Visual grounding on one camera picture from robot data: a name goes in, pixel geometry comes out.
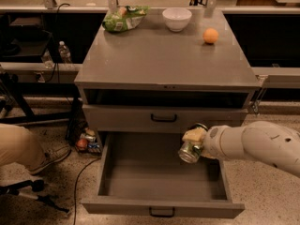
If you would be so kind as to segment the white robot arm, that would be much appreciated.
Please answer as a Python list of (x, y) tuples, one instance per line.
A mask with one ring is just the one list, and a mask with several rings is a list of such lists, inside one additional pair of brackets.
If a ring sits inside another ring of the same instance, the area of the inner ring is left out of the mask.
[(178, 155), (187, 163), (200, 157), (218, 160), (256, 160), (300, 176), (300, 132), (266, 121), (246, 126), (199, 124), (187, 130)]

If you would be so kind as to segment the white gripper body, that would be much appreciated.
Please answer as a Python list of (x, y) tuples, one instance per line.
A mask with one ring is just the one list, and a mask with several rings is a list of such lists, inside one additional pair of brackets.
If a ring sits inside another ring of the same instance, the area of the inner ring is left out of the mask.
[(221, 148), (221, 137), (228, 126), (210, 127), (203, 140), (203, 151), (209, 152), (212, 156), (219, 160), (228, 160)]

